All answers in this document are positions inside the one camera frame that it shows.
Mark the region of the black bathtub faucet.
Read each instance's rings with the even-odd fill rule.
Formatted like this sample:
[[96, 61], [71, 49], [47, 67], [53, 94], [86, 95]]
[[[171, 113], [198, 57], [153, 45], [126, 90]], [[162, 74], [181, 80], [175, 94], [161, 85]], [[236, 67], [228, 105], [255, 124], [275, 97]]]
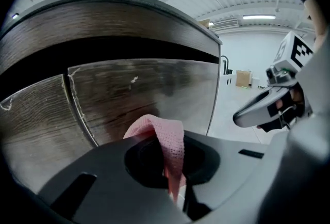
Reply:
[[224, 58], [223, 63], [224, 63], [224, 75], [230, 75], [232, 74], [232, 69], [229, 69], [229, 58], [225, 55], [221, 55], [221, 58]]

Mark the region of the black top vanity cabinet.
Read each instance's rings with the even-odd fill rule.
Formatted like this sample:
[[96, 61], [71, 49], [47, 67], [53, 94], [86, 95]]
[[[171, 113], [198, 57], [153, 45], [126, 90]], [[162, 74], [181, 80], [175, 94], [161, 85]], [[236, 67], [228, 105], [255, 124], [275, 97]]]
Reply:
[[221, 41], [200, 22], [158, 0], [45, 0], [0, 29], [0, 102], [62, 75], [72, 97], [70, 67], [122, 59], [174, 59], [216, 63]]

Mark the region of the person's right hand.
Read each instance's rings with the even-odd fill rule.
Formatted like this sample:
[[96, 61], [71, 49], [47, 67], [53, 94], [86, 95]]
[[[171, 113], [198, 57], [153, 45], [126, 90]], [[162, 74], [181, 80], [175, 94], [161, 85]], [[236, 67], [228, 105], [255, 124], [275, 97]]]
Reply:
[[285, 99], [285, 101], [283, 101], [282, 99], [278, 100], [275, 103], [276, 108], [280, 111], [285, 111], [289, 107], [293, 107], [295, 115], [301, 117], [305, 110], [305, 101], [301, 89], [290, 89], [290, 96], [291, 100], [287, 100], [287, 98]]

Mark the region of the cardboard box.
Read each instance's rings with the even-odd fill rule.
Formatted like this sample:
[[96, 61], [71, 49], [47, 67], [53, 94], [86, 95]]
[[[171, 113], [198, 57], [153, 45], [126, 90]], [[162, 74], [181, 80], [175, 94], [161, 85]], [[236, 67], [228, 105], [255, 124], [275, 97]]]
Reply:
[[236, 86], [238, 87], [248, 87], [250, 84], [250, 71], [236, 71]]

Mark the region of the white air conditioner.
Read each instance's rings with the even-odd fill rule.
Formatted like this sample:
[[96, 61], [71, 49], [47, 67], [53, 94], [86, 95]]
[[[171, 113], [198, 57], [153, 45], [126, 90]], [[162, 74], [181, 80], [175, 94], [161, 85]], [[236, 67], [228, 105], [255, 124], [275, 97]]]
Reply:
[[239, 27], [239, 22], [237, 19], [229, 19], [224, 21], [219, 21], [214, 23], [210, 26], [212, 29], [216, 30], [223, 30], [223, 29], [230, 29], [230, 28], [237, 28]]

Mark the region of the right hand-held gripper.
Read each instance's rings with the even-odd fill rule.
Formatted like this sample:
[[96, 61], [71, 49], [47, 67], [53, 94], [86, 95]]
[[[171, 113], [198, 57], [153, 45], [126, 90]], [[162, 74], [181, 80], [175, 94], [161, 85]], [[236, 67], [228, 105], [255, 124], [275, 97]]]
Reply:
[[[233, 122], [239, 127], [260, 126], [265, 132], [290, 128], [292, 122], [311, 115], [310, 103], [306, 99], [296, 74], [313, 56], [310, 46], [293, 31], [280, 43], [273, 63], [266, 69], [268, 86], [249, 100], [233, 115]], [[290, 90], [300, 88], [305, 101], [301, 117], [295, 115]]]

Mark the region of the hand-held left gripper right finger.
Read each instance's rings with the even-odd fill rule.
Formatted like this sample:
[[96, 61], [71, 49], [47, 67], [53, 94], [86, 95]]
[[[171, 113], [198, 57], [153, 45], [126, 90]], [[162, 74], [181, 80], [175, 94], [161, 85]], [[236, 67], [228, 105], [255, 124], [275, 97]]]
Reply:
[[184, 135], [186, 194], [183, 211], [198, 220], [217, 209], [248, 178], [267, 149], [259, 143]]

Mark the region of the white bathtub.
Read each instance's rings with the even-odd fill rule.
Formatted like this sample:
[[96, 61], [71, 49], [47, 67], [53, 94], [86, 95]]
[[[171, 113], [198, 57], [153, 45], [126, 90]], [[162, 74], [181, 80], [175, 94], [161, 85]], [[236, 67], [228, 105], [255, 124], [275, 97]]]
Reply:
[[235, 87], [236, 80], [236, 74], [221, 75], [219, 79], [219, 90], [225, 90]]

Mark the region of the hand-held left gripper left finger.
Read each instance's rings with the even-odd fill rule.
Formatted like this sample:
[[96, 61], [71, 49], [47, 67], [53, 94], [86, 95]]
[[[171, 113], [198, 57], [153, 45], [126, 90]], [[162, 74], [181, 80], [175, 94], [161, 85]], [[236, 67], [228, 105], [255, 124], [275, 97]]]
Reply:
[[39, 197], [70, 221], [179, 221], [155, 137], [96, 147], [54, 175]]

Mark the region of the pink cloth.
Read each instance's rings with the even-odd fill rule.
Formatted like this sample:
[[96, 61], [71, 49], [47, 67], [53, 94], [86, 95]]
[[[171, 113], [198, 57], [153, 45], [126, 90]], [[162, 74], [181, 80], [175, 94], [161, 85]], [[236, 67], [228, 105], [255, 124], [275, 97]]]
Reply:
[[126, 131], [125, 138], [140, 134], [156, 135], [164, 158], [164, 174], [169, 182], [169, 194], [177, 203], [179, 190], [186, 184], [184, 166], [184, 128], [179, 120], [169, 120], [154, 115], [144, 115], [137, 119]]

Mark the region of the person's right forearm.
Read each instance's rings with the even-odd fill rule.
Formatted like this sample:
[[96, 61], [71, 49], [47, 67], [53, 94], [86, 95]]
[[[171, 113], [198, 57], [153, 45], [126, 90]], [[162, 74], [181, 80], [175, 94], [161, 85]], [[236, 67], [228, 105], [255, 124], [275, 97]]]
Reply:
[[314, 25], [316, 34], [314, 49], [315, 51], [317, 51], [324, 41], [327, 31], [327, 21], [317, 0], [306, 0], [304, 2], [304, 5], [309, 12], [309, 15]]

